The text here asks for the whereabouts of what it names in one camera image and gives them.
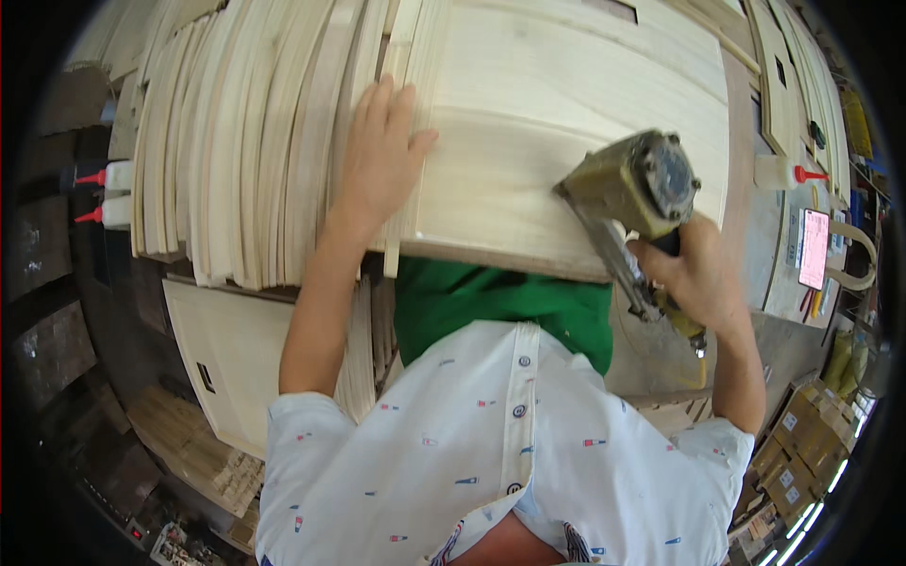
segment paper label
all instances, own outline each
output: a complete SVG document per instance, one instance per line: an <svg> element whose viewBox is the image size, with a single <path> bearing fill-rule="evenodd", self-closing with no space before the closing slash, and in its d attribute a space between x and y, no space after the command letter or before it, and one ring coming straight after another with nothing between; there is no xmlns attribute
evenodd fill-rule
<svg viewBox="0 0 906 566"><path fill-rule="evenodd" d="M786 492L786 500L792 505L795 503L796 499L799 499L799 490L791 487L790 490Z"/></svg>
<svg viewBox="0 0 906 566"><path fill-rule="evenodd" d="M786 413L786 417L784 417L784 427L786 427L786 430L793 432L793 427L795 427L798 420L799 419L797 419L793 413Z"/></svg>
<svg viewBox="0 0 906 566"><path fill-rule="evenodd" d="M790 484L793 483L793 475L790 473L789 470L785 470L780 475L780 483L783 484L784 487L789 487Z"/></svg>
<svg viewBox="0 0 906 566"><path fill-rule="evenodd" d="M827 261L827 230L830 219L826 214L805 210L805 230L801 258L797 259L799 282L817 291L824 288L824 264Z"/></svg>

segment person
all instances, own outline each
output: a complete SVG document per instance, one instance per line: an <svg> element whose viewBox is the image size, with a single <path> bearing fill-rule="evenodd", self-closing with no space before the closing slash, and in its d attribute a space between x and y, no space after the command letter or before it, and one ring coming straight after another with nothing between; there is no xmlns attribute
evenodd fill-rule
<svg viewBox="0 0 906 566"><path fill-rule="evenodd" d="M356 270L441 135L410 136L415 91L393 92L384 77L362 96L286 337L259 563L721 563L765 384L737 276L702 216L680 229L679 257L631 248L717 337L715 418L667 439L584 354L506 319L429 345L358 426L333 401Z"/></svg>

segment glue bottle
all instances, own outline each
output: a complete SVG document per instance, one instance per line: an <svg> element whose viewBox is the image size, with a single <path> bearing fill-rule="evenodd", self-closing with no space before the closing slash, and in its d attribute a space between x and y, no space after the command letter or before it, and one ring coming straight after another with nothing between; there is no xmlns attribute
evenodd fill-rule
<svg viewBox="0 0 906 566"><path fill-rule="evenodd" d="M108 230L129 230L131 218L132 197L126 196L106 198L100 206L75 221L103 223Z"/></svg>
<svg viewBox="0 0 906 566"><path fill-rule="evenodd" d="M96 183L109 191L132 192L132 162L112 161L105 169L88 177L75 179L75 183Z"/></svg>
<svg viewBox="0 0 906 566"><path fill-rule="evenodd" d="M755 159L755 184L764 190L793 190L809 179L828 179L824 173L806 171L790 158L779 155Z"/></svg>

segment man's hand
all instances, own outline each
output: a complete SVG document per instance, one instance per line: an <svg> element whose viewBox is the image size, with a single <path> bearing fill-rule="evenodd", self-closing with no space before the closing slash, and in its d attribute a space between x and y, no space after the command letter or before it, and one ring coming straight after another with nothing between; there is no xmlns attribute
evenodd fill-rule
<svg viewBox="0 0 906 566"><path fill-rule="evenodd" d="M699 213L679 227L679 256L641 241L628 242L639 267L667 289L692 320L718 335L751 324L737 274L729 266L718 227Z"/></svg>
<svg viewBox="0 0 906 566"><path fill-rule="evenodd" d="M639 267L662 284L679 307L718 337L713 407L716 417L757 434L765 418L765 380L752 320L739 278L723 249L718 227L693 213L679 227L679 256L644 242L629 242Z"/></svg>
<svg viewBox="0 0 906 566"><path fill-rule="evenodd" d="M415 87L395 97L384 75L361 96L343 161L338 211L368 237L406 203L421 166L438 138L436 130L410 137Z"/></svg>

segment printed shirt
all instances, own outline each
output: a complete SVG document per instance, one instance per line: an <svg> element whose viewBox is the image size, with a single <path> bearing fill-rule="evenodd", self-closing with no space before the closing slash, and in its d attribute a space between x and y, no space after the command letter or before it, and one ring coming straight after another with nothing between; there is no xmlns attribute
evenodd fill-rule
<svg viewBox="0 0 906 566"><path fill-rule="evenodd" d="M269 409L259 563L446 564L510 511L564 562L712 566L755 439L670 439L530 323L476 321L356 426L318 393Z"/></svg>

